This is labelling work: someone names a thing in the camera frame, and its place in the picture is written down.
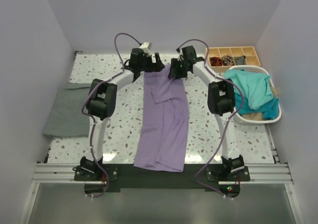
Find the purple t shirt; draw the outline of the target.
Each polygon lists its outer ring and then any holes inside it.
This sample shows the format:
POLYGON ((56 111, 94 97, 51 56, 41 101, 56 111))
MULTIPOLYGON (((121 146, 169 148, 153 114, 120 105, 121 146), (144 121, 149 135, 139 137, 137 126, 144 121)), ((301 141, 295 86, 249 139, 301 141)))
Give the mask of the purple t shirt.
POLYGON ((137 168, 183 172, 189 107, 183 81, 161 72, 144 74, 143 121, 134 158, 137 168))

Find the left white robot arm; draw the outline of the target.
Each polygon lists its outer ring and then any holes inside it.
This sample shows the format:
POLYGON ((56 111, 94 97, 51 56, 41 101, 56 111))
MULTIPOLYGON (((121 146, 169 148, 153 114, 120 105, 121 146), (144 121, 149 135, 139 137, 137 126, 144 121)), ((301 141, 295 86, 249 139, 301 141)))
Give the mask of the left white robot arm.
POLYGON ((145 49, 134 48, 130 58, 125 62, 121 72, 108 80, 94 79, 89 94, 81 109, 82 114, 89 117, 89 149, 91 159, 83 157, 80 168, 91 180, 106 177, 106 169, 102 167, 103 140, 106 124, 113 115, 116 106, 117 91, 135 82, 142 72, 160 72, 165 68, 159 53, 155 53, 155 61, 145 49))

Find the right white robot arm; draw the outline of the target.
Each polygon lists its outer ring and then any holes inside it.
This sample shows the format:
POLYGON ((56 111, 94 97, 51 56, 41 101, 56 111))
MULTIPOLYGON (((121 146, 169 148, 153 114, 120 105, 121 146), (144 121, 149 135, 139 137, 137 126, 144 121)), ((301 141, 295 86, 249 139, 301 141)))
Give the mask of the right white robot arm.
POLYGON ((171 60, 169 78, 186 78, 188 73, 199 77, 208 88, 207 105, 210 113, 215 116, 219 131, 222 134, 220 148, 222 148, 222 166, 217 175, 232 181, 239 171, 244 169, 244 160, 237 146, 233 116, 236 113, 234 83, 218 76, 199 57, 193 46, 177 48, 178 58, 171 60))

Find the orange black rolled socks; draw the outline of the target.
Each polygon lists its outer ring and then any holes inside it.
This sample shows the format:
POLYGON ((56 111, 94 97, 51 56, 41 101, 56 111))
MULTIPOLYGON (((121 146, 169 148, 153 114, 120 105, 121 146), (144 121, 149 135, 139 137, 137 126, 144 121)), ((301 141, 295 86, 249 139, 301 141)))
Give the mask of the orange black rolled socks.
POLYGON ((223 60, 219 57, 211 57, 210 64, 212 67, 221 67, 223 66, 223 60))

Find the wooden compartment tray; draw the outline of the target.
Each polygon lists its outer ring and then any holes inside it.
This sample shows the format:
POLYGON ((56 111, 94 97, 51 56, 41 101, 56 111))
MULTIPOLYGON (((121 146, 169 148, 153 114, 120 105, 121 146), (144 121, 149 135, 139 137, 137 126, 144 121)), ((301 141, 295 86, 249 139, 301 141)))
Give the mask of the wooden compartment tray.
POLYGON ((212 68, 213 71, 217 73, 224 73, 228 69, 236 67, 234 66, 221 66, 221 67, 212 67, 210 64, 211 57, 222 58, 224 55, 230 55, 234 58, 246 56, 246 62, 244 66, 261 66, 256 50, 253 46, 243 46, 243 47, 210 47, 205 49, 205 56, 208 55, 208 65, 212 68))

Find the patterned rolled socks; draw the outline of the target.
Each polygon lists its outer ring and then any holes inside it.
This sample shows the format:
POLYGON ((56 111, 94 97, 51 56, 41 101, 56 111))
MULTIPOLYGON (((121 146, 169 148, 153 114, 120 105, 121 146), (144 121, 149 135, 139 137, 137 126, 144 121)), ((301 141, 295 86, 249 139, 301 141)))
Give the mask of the patterned rolled socks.
POLYGON ((222 63, 223 63, 223 66, 234 66, 235 60, 230 55, 224 55, 222 56, 222 63))

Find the grey rolled socks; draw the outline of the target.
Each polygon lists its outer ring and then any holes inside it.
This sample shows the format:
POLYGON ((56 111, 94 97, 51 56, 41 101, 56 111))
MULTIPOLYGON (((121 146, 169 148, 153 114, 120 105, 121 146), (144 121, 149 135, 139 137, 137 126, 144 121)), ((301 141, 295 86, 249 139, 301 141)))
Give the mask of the grey rolled socks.
POLYGON ((237 57, 237 58, 235 59, 235 64, 236 64, 237 66, 245 65, 245 62, 246 62, 246 56, 245 56, 245 55, 240 56, 240 57, 237 57))

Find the white laundry basket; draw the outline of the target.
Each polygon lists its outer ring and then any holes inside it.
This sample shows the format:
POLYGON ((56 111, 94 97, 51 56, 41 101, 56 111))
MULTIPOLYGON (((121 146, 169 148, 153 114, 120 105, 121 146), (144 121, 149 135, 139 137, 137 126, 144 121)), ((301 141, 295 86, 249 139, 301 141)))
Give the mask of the white laundry basket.
POLYGON ((235 66, 225 72, 242 91, 235 89, 234 119, 244 125, 264 125, 277 122, 282 116, 278 93, 269 73, 257 66, 235 66))

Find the teal t shirt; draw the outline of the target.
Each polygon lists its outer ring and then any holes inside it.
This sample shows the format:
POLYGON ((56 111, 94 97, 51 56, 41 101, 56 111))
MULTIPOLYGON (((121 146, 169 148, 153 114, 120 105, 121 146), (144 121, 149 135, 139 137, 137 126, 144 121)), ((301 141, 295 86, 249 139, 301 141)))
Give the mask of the teal t shirt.
POLYGON ((258 110, 274 97, 269 84, 270 76, 267 74, 227 70, 224 78, 231 79, 239 87, 251 110, 258 110))

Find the beige garment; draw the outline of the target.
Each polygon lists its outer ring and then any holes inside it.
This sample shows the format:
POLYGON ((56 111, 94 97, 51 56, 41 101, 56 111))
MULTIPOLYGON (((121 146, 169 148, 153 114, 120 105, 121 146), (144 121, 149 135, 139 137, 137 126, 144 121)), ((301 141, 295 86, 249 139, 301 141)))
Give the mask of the beige garment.
POLYGON ((279 115, 279 98, 276 88, 270 85, 273 98, 261 105, 258 109, 253 110, 249 107, 248 99, 244 98, 244 104, 239 114, 247 119, 253 121, 272 121, 279 115))

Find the blue t shirt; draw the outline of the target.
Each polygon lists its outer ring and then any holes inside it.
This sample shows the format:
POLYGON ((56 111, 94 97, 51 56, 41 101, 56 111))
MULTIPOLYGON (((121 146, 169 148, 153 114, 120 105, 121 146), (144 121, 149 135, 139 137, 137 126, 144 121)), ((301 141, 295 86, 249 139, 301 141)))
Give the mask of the blue t shirt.
POLYGON ((263 119, 273 120, 279 114, 279 98, 271 94, 251 95, 243 98, 243 106, 238 111, 240 115, 262 113, 263 119))

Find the folded grey t shirt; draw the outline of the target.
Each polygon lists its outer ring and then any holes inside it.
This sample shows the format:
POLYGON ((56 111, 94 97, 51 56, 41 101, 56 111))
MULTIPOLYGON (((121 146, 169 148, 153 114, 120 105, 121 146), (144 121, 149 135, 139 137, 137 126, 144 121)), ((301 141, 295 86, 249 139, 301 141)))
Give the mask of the folded grey t shirt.
POLYGON ((48 138, 87 137, 89 117, 81 109, 89 90, 89 83, 66 83, 57 93, 42 134, 48 138))

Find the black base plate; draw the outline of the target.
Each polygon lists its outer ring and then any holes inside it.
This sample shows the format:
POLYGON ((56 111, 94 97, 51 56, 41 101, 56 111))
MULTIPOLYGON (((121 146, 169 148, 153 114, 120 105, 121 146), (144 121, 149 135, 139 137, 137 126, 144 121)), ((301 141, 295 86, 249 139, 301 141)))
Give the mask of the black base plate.
POLYGON ((209 164, 204 170, 202 164, 186 164, 183 172, 153 171, 136 168, 132 164, 103 164, 105 174, 98 170, 88 171, 81 166, 73 167, 74 181, 84 183, 84 192, 102 194, 120 192, 122 189, 205 189, 221 190, 235 196, 240 184, 251 180, 249 169, 226 174, 222 164, 209 164))

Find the aluminium frame rail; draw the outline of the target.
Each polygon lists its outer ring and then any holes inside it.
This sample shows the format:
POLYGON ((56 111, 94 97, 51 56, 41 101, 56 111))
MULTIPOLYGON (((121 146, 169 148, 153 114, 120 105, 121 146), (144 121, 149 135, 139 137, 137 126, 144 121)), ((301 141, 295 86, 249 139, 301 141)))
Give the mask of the aluminium frame rail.
MULTIPOLYGON (((234 125, 237 144, 251 176, 249 182, 241 181, 241 185, 281 185, 293 218, 296 223, 302 223, 289 166, 280 162, 269 126, 237 122, 234 125)), ((131 164, 137 150, 141 126, 141 121, 138 119, 109 121, 103 140, 104 162, 131 164)), ((221 134, 217 123, 212 119, 206 122, 191 121, 185 163, 206 163, 216 150, 221 134)), ((53 138, 51 140, 45 162, 36 164, 20 221, 22 224, 30 222, 39 185, 41 183, 74 183, 72 167, 87 150, 86 138, 53 138)))

